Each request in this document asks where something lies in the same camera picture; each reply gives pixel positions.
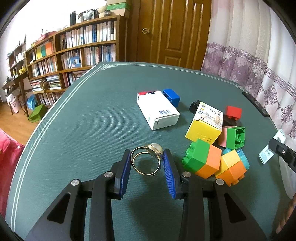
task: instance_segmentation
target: gold ring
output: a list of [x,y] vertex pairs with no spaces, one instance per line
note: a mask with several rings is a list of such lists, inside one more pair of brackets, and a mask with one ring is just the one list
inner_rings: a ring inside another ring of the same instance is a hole
[[[140,150],[140,149],[145,149],[147,150],[147,152],[140,152],[138,154],[136,154],[135,156],[134,153],[137,151],[137,150]],[[144,176],[154,176],[156,175],[159,171],[160,171],[160,162],[161,162],[161,158],[160,156],[162,155],[163,153],[163,149],[160,145],[158,145],[157,143],[152,143],[152,144],[149,144],[148,146],[140,146],[140,147],[137,147],[135,148],[132,153],[131,153],[131,164],[133,166],[133,168],[140,174],[144,175]],[[152,173],[143,173],[141,171],[139,171],[136,166],[135,166],[135,159],[139,156],[139,155],[142,155],[142,154],[149,154],[153,157],[155,157],[157,160],[158,160],[158,167],[157,169],[152,172]]]

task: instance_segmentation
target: blue plastic stool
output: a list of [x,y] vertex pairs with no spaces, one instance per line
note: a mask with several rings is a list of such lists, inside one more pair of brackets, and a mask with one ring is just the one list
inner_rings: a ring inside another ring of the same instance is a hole
[[172,89],[163,90],[163,94],[175,108],[178,106],[180,97]]
[[28,98],[27,104],[31,110],[34,110],[38,106],[38,102],[34,94]]

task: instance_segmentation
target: white medicine box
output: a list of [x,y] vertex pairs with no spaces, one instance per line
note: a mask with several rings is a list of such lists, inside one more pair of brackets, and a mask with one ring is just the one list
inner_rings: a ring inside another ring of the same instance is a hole
[[140,107],[151,130],[175,125],[180,113],[161,91],[145,91],[137,94]]

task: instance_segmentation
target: purple patterned curtain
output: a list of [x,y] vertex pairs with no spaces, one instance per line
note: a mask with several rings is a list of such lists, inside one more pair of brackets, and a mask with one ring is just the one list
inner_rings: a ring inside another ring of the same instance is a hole
[[[262,0],[212,0],[201,71],[244,87],[268,111],[277,129],[284,130],[285,144],[296,150],[296,45]],[[285,185],[292,197],[296,177],[289,168],[285,172],[295,180]]]

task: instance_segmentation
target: pink lego brick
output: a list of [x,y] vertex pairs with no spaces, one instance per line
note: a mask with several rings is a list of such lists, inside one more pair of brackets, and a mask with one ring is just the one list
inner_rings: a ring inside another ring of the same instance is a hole
[[224,126],[222,127],[222,132],[220,136],[218,137],[218,145],[226,147],[226,139],[227,139],[227,128],[233,127],[233,126]]

